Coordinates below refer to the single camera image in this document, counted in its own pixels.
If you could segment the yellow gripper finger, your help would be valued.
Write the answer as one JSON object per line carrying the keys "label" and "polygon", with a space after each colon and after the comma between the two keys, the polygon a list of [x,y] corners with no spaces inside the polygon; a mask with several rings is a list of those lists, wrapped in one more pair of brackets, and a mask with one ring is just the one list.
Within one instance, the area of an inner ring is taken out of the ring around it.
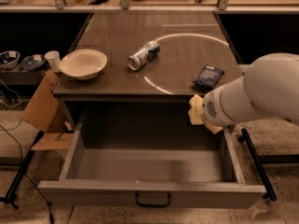
{"label": "yellow gripper finger", "polygon": [[203,98],[198,94],[195,94],[189,101],[190,108],[201,107],[203,105]]}
{"label": "yellow gripper finger", "polygon": [[215,126],[209,122],[205,122],[205,126],[213,133],[216,134],[222,130],[222,127]]}

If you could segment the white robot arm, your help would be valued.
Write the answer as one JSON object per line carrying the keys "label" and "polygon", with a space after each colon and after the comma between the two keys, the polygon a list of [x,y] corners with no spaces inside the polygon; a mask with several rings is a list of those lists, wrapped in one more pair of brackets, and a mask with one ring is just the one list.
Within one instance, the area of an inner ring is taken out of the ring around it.
{"label": "white robot arm", "polygon": [[189,101],[191,124],[213,133],[233,124],[278,117],[299,124],[299,55],[271,53],[244,76]]}

